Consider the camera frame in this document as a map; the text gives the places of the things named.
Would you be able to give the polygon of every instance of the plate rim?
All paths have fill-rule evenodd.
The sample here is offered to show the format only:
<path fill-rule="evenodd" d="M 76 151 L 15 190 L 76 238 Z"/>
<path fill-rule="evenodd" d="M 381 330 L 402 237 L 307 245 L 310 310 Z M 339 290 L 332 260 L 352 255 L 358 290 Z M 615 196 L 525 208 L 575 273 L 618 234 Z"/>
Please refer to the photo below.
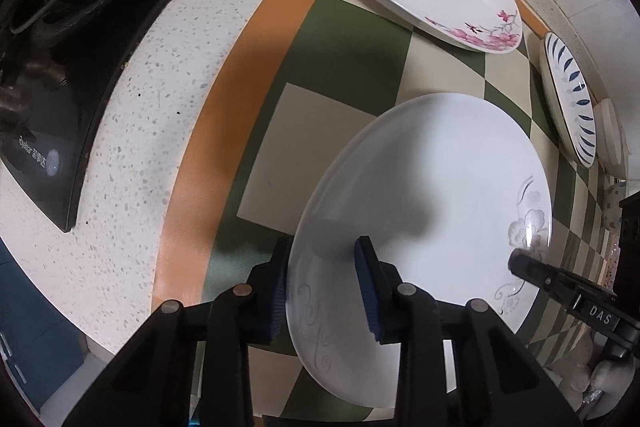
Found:
<path fill-rule="evenodd" d="M 448 44 L 452 44 L 451 41 L 455 42 L 455 46 L 461 47 L 462 49 L 466 49 L 466 50 L 471 50 L 471 51 L 475 51 L 475 52 L 481 52 L 481 53 L 486 53 L 486 54 L 495 54 L 495 55 L 504 55 L 507 53 L 511 53 L 512 51 L 516 50 L 519 46 L 520 43 L 522 42 L 522 39 L 524 38 L 524 28 L 523 28 L 523 23 L 522 23 L 522 17 L 520 15 L 520 10 L 518 9 L 518 4 L 516 3 L 516 0 L 513 0 L 513 8 L 515 11 L 515 21 L 519 22 L 518 25 L 518 40 L 516 42 L 516 44 L 514 44 L 513 46 L 504 49 L 504 50 L 489 50 L 487 48 L 483 48 L 481 46 L 478 46 L 476 44 L 473 44 L 472 42 L 468 42 L 463 40 L 462 38 L 459 38 L 455 35 L 450 35 L 450 34 L 446 34 L 444 31 L 440 30 L 438 28 L 437 25 L 432 24 L 431 22 L 429 22 L 429 20 L 425 19 L 422 20 L 419 16 L 417 16 L 416 14 L 412 13 L 410 10 L 408 10 L 407 8 L 405 8 L 404 6 L 402 6 L 400 3 L 394 1 L 394 0 L 388 0 L 389 3 L 393 4 L 395 7 L 399 8 L 400 10 L 402 10 L 402 12 L 404 12 L 405 14 L 409 14 L 412 18 L 412 21 L 408 21 L 410 22 L 412 25 L 418 27 L 419 29 L 427 32 L 429 35 L 432 35 L 433 37 L 443 40 Z M 400 15 L 398 13 L 396 13 L 396 15 L 401 16 L 402 19 L 406 20 L 406 16 L 405 15 Z"/>
<path fill-rule="evenodd" d="M 594 135 L 595 146 L 593 148 L 594 149 L 593 159 L 591 160 L 591 162 L 585 163 L 580 158 L 580 155 L 578 154 L 575 148 L 574 140 L 571 138 L 571 131 L 569 130 L 569 125 L 567 124 L 567 121 L 566 121 L 566 115 L 564 110 L 562 109 L 562 103 L 560 101 L 560 96 L 558 94 L 558 85 L 556 84 L 556 78 L 553 74 L 553 71 L 551 71 L 551 65 L 549 61 L 548 51 L 546 49 L 546 44 L 553 37 L 558 38 L 559 42 L 566 47 L 567 52 L 569 53 L 571 58 L 574 60 L 577 70 L 580 71 L 580 74 L 582 74 L 582 70 L 580 69 L 580 66 L 577 64 L 574 54 L 572 54 L 571 50 L 564 43 L 564 41 L 557 34 L 551 31 L 545 33 L 544 37 L 540 41 L 540 48 L 541 48 L 540 75 L 542 76 L 542 81 L 543 81 L 542 84 L 545 90 L 546 100 L 549 104 L 549 108 L 551 109 L 551 116 L 553 117 L 554 123 L 556 124 L 556 130 L 558 131 L 558 134 L 561 137 L 562 144 L 564 145 L 564 149 L 566 150 L 566 152 L 568 152 L 571 155 L 574 161 L 578 162 L 581 166 L 589 169 L 591 168 L 591 166 L 593 166 L 596 159 L 596 145 L 598 143 L 598 137 L 597 135 Z M 593 100 L 591 100 L 589 89 L 587 89 L 587 96 L 589 98 L 589 108 L 591 110 L 591 118 L 593 118 L 593 124 L 595 127 L 595 117 L 593 115 Z"/>
<path fill-rule="evenodd" d="M 552 199 L 551 199 L 551 191 L 548 187 L 548 181 L 546 179 L 546 174 L 542 165 L 542 161 L 540 160 L 540 157 L 538 155 L 537 150 L 535 149 L 534 145 L 532 144 L 532 142 L 530 141 L 530 137 L 527 136 L 526 133 L 524 133 L 523 129 L 516 123 L 513 121 L 513 118 L 510 117 L 510 115 L 508 115 L 508 113 L 506 111 L 504 111 L 503 109 L 501 109 L 500 107 L 497 107 L 496 105 L 492 104 L 491 102 L 488 102 L 486 100 L 484 100 L 483 98 L 479 98 L 473 95 L 469 95 L 469 94 L 464 94 L 464 93 L 458 93 L 458 92 L 434 92 L 434 93 L 428 93 L 428 94 L 424 94 L 424 95 L 420 95 L 417 96 L 415 98 L 412 98 L 410 100 L 407 100 L 405 102 L 402 102 L 392 108 L 390 108 L 388 111 L 386 111 L 385 113 L 383 113 L 380 116 L 383 116 L 384 114 L 390 114 L 390 113 L 394 113 L 394 112 L 399 112 L 401 110 L 406 110 L 407 107 L 410 107 L 412 105 L 416 105 L 417 103 L 420 102 L 420 100 L 425 99 L 425 98 L 434 98 L 434 97 L 441 97 L 441 96 L 446 96 L 447 98 L 459 98 L 459 99 L 465 99 L 465 100 L 474 100 L 475 102 L 480 102 L 480 103 L 484 103 L 484 104 L 488 104 L 488 106 L 491 106 L 493 109 L 500 111 L 501 113 L 503 113 L 507 118 L 510 119 L 510 121 L 518 128 L 518 130 L 524 135 L 524 139 L 526 139 L 526 142 L 529 144 L 529 146 L 531 147 L 531 149 L 533 150 L 534 154 L 535 154 L 535 158 L 538 160 L 538 164 L 540 166 L 540 171 L 542 173 L 542 177 L 541 177 L 541 183 L 542 186 L 546 188 L 545 190 L 545 194 L 546 197 L 544 198 L 545 200 L 545 210 L 548 210 L 548 223 L 547 223 L 547 227 L 548 227 L 548 239 L 547 239 L 547 244 L 546 247 L 549 248 L 550 244 L 551 244 L 551 236 L 552 236 L 552 231 L 553 231 L 553 217 L 552 217 L 552 213 L 553 213 L 553 203 L 552 203 Z M 322 175 L 320 181 L 318 182 L 318 185 L 316 185 L 316 188 L 314 189 L 311 197 L 309 198 L 306 206 L 305 206 L 305 210 L 303 211 L 301 217 L 300 217 L 300 222 L 298 224 L 298 227 L 296 229 L 296 234 L 294 235 L 293 238 L 293 243 L 292 243 L 292 247 L 291 247 L 291 252 L 294 251 L 294 245 L 296 243 L 296 238 L 299 237 L 298 236 L 298 230 L 300 228 L 300 224 L 302 224 L 303 220 L 306 217 L 306 214 L 308 212 L 310 212 L 310 204 L 312 202 L 312 200 L 314 199 L 314 196 L 316 195 L 316 193 L 318 192 L 318 190 L 320 188 L 323 188 L 323 185 L 326 183 L 326 180 L 330 177 L 332 177 L 334 175 L 334 171 L 337 165 L 340 165 L 340 163 L 342 162 L 343 158 L 345 156 L 348 155 L 348 153 L 350 153 L 350 144 L 352 142 L 356 142 L 358 140 L 358 138 L 362 135 L 364 135 L 366 132 L 370 132 L 370 127 L 375 124 L 375 122 L 378 120 L 378 118 L 376 118 L 375 120 L 373 120 L 372 122 L 370 122 L 368 125 L 366 125 L 362 130 L 360 130 L 356 135 L 354 135 L 350 142 L 348 142 L 348 144 L 343 147 L 342 150 L 340 150 L 340 152 L 338 153 L 338 155 L 334 158 L 334 161 L 331 163 L 331 165 L 327 168 L 327 170 L 324 172 L 324 174 Z M 298 354 L 298 358 L 300 359 L 300 361 L 302 362 L 303 367 L 305 367 L 305 370 L 309 373 L 309 375 L 311 375 L 311 377 L 325 390 L 327 390 L 329 393 L 334 394 L 334 396 L 339 397 L 340 399 L 344 399 L 346 401 L 349 401 L 350 403 L 355 403 L 357 405 L 361 405 L 363 407 L 372 407 L 371 405 L 368 404 L 364 404 L 364 403 L 359 403 L 357 400 L 354 400 L 352 397 L 346 397 L 346 395 L 344 393 L 341 393 L 340 391 L 336 391 L 335 389 L 329 389 L 329 387 L 326 387 L 324 382 L 321 381 L 322 379 L 318 379 L 316 378 L 316 375 L 318 374 L 317 368 L 313 368 L 312 364 L 309 362 L 308 357 L 302 357 L 300 355 L 300 353 L 305 352 L 305 350 L 300 349 L 300 346 L 302 345 L 302 340 L 301 340 L 301 336 L 300 335 L 296 335 L 293 331 L 292 328 L 290 327 L 290 324 L 292 323 L 290 318 L 293 316 L 293 311 L 291 310 L 292 304 L 291 304 L 291 299 L 289 299 L 289 288 L 290 288 L 290 277 L 292 277 L 292 273 L 293 270 L 291 269 L 292 266 L 292 259 L 293 257 L 289 257 L 289 262 L 287 263 L 287 279 L 286 279 L 286 301 L 285 301 L 285 312 L 286 312 L 286 317 L 287 317 L 287 324 L 289 324 L 289 336 L 292 342 L 292 345 L 294 347 L 294 350 L 296 351 L 296 353 Z M 533 302 L 536 298 L 536 296 L 539 293 L 539 289 L 535 290 L 535 294 L 532 296 L 532 300 L 531 303 L 529 305 L 529 310 L 530 308 L 533 306 Z M 524 323 L 524 320 L 526 320 L 527 314 L 524 315 L 524 318 L 522 319 L 522 322 L 520 325 L 522 325 Z"/>

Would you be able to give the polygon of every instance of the pink flower pattern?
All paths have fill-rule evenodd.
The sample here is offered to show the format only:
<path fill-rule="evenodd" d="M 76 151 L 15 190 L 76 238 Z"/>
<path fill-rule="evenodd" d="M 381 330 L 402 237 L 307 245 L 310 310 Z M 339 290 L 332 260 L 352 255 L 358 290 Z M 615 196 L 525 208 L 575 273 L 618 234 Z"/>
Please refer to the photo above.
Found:
<path fill-rule="evenodd" d="M 483 48 L 490 51 L 506 51 L 511 50 L 518 44 L 520 38 L 520 27 L 516 24 L 516 15 L 508 14 L 504 10 L 500 10 L 496 14 L 502 20 L 502 24 L 498 24 L 493 28 L 485 28 L 484 26 L 472 26 L 469 23 L 465 25 L 472 30 L 472 33 L 467 33 L 467 30 L 460 28 L 449 28 L 433 19 L 425 17 L 427 22 L 436 26 L 436 28 L 442 28 L 449 35 L 461 39 L 465 42 L 469 42 L 479 48 Z"/>

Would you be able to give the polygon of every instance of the blue cabinet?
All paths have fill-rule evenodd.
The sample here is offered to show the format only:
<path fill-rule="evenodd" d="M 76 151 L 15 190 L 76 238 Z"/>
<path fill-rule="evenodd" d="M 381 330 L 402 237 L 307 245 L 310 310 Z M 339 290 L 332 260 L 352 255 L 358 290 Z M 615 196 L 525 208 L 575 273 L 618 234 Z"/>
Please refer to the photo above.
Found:
<path fill-rule="evenodd" d="M 1 242 L 0 332 L 10 354 L 7 366 L 36 409 L 84 360 L 84 335 L 38 291 Z"/>
<path fill-rule="evenodd" d="M 7 261 L 12 261 L 13 259 L 14 258 L 11 257 L 11 254 L 9 253 L 9 251 L 6 249 L 6 246 L 2 242 L 2 239 L 0 239 L 0 264 L 6 263 Z"/>

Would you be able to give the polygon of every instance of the orange floor stripe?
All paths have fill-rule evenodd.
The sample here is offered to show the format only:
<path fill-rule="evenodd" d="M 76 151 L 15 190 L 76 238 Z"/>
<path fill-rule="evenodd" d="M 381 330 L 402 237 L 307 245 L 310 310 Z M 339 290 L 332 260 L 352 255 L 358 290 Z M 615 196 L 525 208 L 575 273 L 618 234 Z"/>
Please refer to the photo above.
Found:
<path fill-rule="evenodd" d="M 549 27 L 538 17 L 534 11 L 529 8 L 527 3 L 523 0 L 515 0 L 520 11 L 522 21 L 531 28 L 531 31 L 535 33 L 538 38 L 543 38 L 545 33 L 549 31 Z"/>
<path fill-rule="evenodd" d="M 238 37 L 182 158 L 160 238 L 152 309 L 200 302 L 213 241 L 262 102 L 315 0 L 263 0 Z"/>

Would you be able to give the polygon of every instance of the beige floor tile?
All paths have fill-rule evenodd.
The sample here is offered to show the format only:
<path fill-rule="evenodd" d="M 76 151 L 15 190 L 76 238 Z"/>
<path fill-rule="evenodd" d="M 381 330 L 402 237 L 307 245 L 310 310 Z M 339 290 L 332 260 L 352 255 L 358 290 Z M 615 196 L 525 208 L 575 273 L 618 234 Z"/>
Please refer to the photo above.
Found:
<path fill-rule="evenodd" d="M 542 313 L 542 318 L 540 318 L 540 325 L 538 329 L 531 337 L 530 343 L 534 343 L 537 341 L 541 341 L 542 339 L 546 339 L 551 332 L 551 328 L 554 326 L 556 318 L 558 318 L 558 313 L 560 311 L 560 304 L 556 301 L 552 301 L 549 299 L 549 302 L 546 305 L 545 311 Z"/>
<path fill-rule="evenodd" d="M 584 270 L 584 264 L 587 262 L 588 254 L 589 245 L 587 245 L 584 241 L 580 241 L 580 247 L 578 247 L 578 257 L 575 260 L 575 266 L 572 269 L 574 273 L 582 275 L 582 270 Z"/>
<path fill-rule="evenodd" d="M 370 114 L 287 84 L 249 175 L 238 217 L 295 233 L 324 171 Z"/>
<path fill-rule="evenodd" d="M 556 181 L 558 179 L 558 147 L 546 137 L 542 129 L 534 121 L 531 121 L 531 143 L 536 148 L 543 169 L 545 169 L 546 183 L 549 186 L 551 204 L 556 197 Z"/>
<path fill-rule="evenodd" d="M 390 420 L 394 417 L 395 409 L 379 409 L 375 407 L 364 420 Z"/>
<path fill-rule="evenodd" d="M 529 55 L 529 62 L 531 62 L 535 68 L 540 71 L 540 41 L 541 39 L 532 32 L 526 24 L 522 25 L 522 38 L 527 47 L 527 54 Z"/>
<path fill-rule="evenodd" d="M 591 265 L 591 272 L 589 273 L 589 277 L 587 277 L 587 279 L 593 282 L 597 282 L 603 264 L 604 259 L 599 255 L 595 255 L 593 259 L 593 265 Z"/>
<path fill-rule="evenodd" d="M 558 353 L 556 354 L 556 356 L 554 357 L 553 360 L 549 360 L 548 362 L 555 362 L 557 359 L 561 359 L 564 354 L 567 352 L 567 350 L 569 349 L 569 343 L 571 342 L 571 337 L 573 335 L 573 333 L 575 333 L 575 328 L 577 328 L 578 326 L 574 326 L 573 328 L 571 328 L 569 331 L 567 331 L 567 334 L 564 338 L 564 341 L 562 341 L 562 344 L 560 344 L 560 349 L 558 350 Z"/>
<path fill-rule="evenodd" d="M 604 276 L 607 274 L 607 261 L 602 263 L 602 268 L 600 269 L 600 274 L 598 275 L 598 279 L 596 282 L 602 286 L 602 282 L 604 281 Z"/>
<path fill-rule="evenodd" d="M 609 237 L 611 236 L 611 232 L 609 232 L 609 230 L 604 231 L 604 236 L 602 238 L 602 251 L 599 251 L 598 253 L 602 256 L 602 257 L 606 257 L 607 253 L 608 253 L 608 249 L 609 249 Z"/>
<path fill-rule="evenodd" d="M 298 357 L 249 347 L 249 381 L 254 411 L 280 416 L 298 379 Z"/>
<path fill-rule="evenodd" d="M 562 328 L 560 329 L 560 331 L 566 331 L 571 327 L 571 324 L 573 324 L 574 322 L 574 318 L 571 315 L 567 315 L 567 318 L 564 320 L 564 324 L 562 325 Z"/>
<path fill-rule="evenodd" d="M 407 21 L 400 18 L 391 10 L 382 6 L 382 4 L 380 4 L 376 0 L 341 0 L 341 1 L 348 2 L 350 4 L 353 4 L 354 6 L 357 6 L 358 8 L 362 8 L 364 10 L 370 11 L 371 13 L 375 13 L 376 15 L 380 15 L 381 17 L 384 17 L 385 19 L 389 19 L 390 21 L 395 22 L 396 24 L 403 26 L 404 28 L 407 28 L 409 30 L 414 29 L 413 25 L 409 24 Z"/>
<path fill-rule="evenodd" d="M 504 55 L 487 54 L 484 77 L 531 116 L 530 69 L 527 57 L 518 51 Z"/>
<path fill-rule="evenodd" d="M 560 266 L 562 263 L 568 236 L 569 229 L 554 219 L 551 224 L 551 245 L 549 245 L 549 252 L 546 256 L 546 262 L 551 266 Z"/>
<path fill-rule="evenodd" d="M 580 341 L 580 339 L 587 332 L 588 329 L 589 327 L 585 323 L 582 323 L 580 325 L 580 333 L 578 333 L 578 335 L 575 337 L 574 343 L 571 345 L 571 348 L 569 349 L 569 351 L 574 349 L 575 345 L 578 343 L 578 341 Z"/>
<path fill-rule="evenodd" d="M 600 229 L 602 228 L 602 210 L 596 205 L 596 213 L 593 215 L 593 228 L 591 229 L 591 240 L 589 246 L 591 248 L 598 247 L 598 238 L 600 237 Z"/>
<path fill-rule="evenodd" d="M 598 197 L 598 162 L 593 162 L 589 169 L 589 192 L 594 198 Z"/>
<path fill-rule="evenodd" d="M 582 237 L 584 227 L 584 213 L 587 209 L 589 193 L 587 185 L 584 184 L 580 176 L 575 177 L 574 207 L 571 211 L 571 225 L 569 229 L 578 237 Z"/>
<path fill-rule="evenodd" d="M 461 92 L 482 98 L 484 78 L 414 33 L 404 62 L 396 104 L 432 92 Z"/>
<path fill-rule="evenodd" d="M 536 360 L 540 365 L 546 365 L 547 359 L 549 358 L 549 355 L 551 354 L 551 351 L 554 349 L 554 346 L 556 345 L 557 341 L 558 341 L 558 335 L 551 335 L 545 341 L 545 343 L 542 344 L 542 349 L 540 350 L 540 353 L 536 357 Z"/>

